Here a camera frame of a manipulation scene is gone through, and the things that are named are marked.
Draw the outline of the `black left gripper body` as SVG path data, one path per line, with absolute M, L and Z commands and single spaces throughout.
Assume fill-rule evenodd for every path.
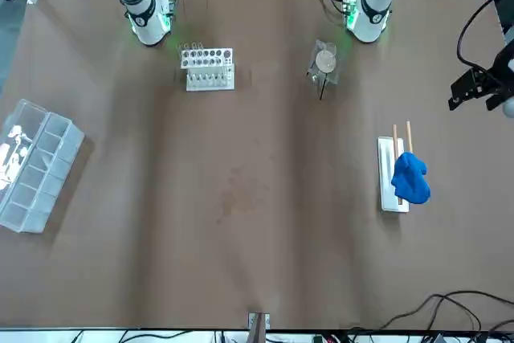
M 508 43 L 495 57 L 492 75 L 505 96 L 513 96 L 513 44 Z

